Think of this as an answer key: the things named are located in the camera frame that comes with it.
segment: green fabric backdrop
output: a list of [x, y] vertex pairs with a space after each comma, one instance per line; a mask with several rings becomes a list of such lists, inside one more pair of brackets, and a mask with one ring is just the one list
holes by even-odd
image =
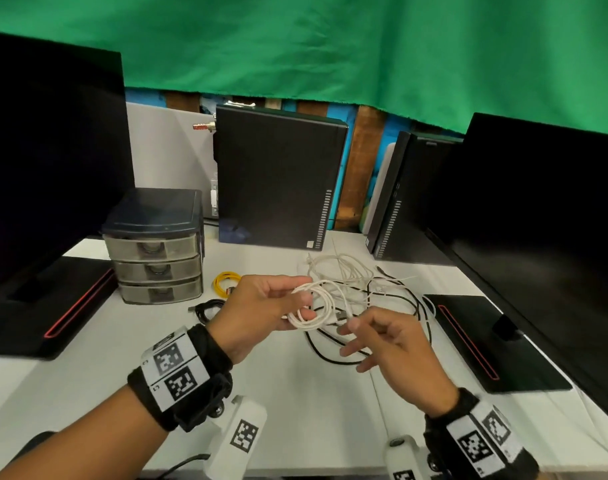
[[119, 50], [133, 87], [608, 132], [608, 0], [0, 0], [0, 31]]

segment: person's left hand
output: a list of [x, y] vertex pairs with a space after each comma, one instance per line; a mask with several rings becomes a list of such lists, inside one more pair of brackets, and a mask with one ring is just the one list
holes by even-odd
[[292, 293], [310, 282], [310, 276], [242, 276], [206, 328], [233, 364], [240, 363], [271, 331], [294, 330], [283, 315], [300, 310], [304, 320], [315, 318], [314, 311], [304, 308], [313, 303], [313, 296], [307, 291]]

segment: ventilation slots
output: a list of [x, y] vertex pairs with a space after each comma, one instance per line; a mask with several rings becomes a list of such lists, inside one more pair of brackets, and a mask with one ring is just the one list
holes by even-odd
[[322, 239], [324, 239], [324, 231], [328, 222], [328, 209], [331, 207], [332, 190], [326, 191], [324, 197], [324, 207], [322, 207], [322, 218], [319, 219], [319, 228], [317, 229], [317, 238], [315, 240], [315, 249], [322, 248]]
[[390, 237], [390, 233], [393, 230], [393, 224], [395, 224], [395, 220], [397, 218], [397, 213], [399, 212], [399, 208], [402, 207], [402, 201], [396, 200], [395, 207], [393, 207], [393, 213], [388, 219], [388, 226], [386, 226], [386, 232], [384, 233], [384, 239], [382, 239], [382, 243], [379, 245], [379, 250], [377, 250], [377, 257], [381, 258], [384, 256], [384, 251], [386, 250], [386, 245], [388, 244], [388, 238]]

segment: coiled yellow cable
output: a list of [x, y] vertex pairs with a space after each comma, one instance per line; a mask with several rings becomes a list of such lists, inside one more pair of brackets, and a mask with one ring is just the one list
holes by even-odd
[[228, 293], [220, 286], [220, 283], [224, 280], [233, 280], [238, 283], [241, 279], [242, 277], [233, 271], [224, 271], [219, 273], [213, 280], [213, 290], [215, 290], [215, 293], [217, 293], [220, 298], [226, 299], [228, 298]]

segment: table surface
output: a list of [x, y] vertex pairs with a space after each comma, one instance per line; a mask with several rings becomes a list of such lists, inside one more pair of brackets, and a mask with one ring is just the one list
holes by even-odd
[[[322, 253], [336, 252], [375, 267], [363, 235], [328, 232]], [[94, 240], [83, 241], [68, 255], [108, 258], [103, 241]], [[223, 244], [216, 240], [216, 230], [207, 228], [205, 283], [229, 270], [302, 273], [307, 255]], [[377, 264], [395, 276], [414, 276], [407, 284], [419, 292], [481, 294], [455, 267]], [[142, 351], [179, 326], [195, 324], [188, 306], [210, 298], [215, 294], [208, 288], [198, 300], [136, 306], [126, 305], [116, 292], [55, 361], [0, 358], [0, 469], [30, 438], [64, 428], [121, 387]], [[400, 302], [377, 298], [374, 304], [409, 311]], [[588, 398], [582, 400], [578, 391], [488, 395], [436, 322], [432, 331], [434, 349], [450, 377], [496, 404], [542, 469], [608, 470], [608, 453], [593, 439], [608, 445], [608, 418]], [[327, 340], [316, 344], [329, 356], [337, 355]], [[384, 473], [382, 450], [388, 438], [410, 434], [423, 444], [422, 414], [388, 387], [378, 369], [358, 374], [352, 367], [325, 363], [299, 331], [273, 333], [235, 367], [233, 378], [234, 394], [249, 395], [268, 410], [250, 476]], [[207, 451], [214, 432], [209, 422], [191, 433], [175, 431], [145, 469], [164, 470]], [[186, 465], [200, 468], [198, 463]]]

